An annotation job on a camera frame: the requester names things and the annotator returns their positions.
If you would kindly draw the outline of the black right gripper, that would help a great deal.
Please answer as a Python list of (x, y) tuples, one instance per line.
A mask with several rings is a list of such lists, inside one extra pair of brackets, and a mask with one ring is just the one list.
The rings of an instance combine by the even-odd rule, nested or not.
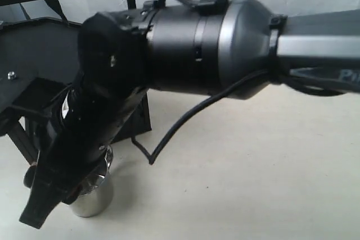
[(74, 193), (99, 164), (111, 143), (146, 94), (131, 80), (106, 86), (76, 76), (67, 95), (57, 101), (39, 136), (37, 165), (24, 176), (30, 189), (19, 222), (40, 228), (49, 214)]

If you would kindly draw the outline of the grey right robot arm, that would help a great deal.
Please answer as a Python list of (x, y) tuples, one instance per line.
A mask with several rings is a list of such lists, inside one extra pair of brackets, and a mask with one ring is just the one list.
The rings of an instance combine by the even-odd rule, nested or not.
[(40, 133), (20, 222), (41, 228), (82, 181), (149, 89), (201, 94), (157, 147), (223, 98), (248, 99), (268, 84), (319, 97), (359, 93), (359, 11), (287, 17), (257, 0), (99, 12), (78, 34), (80, 69)]

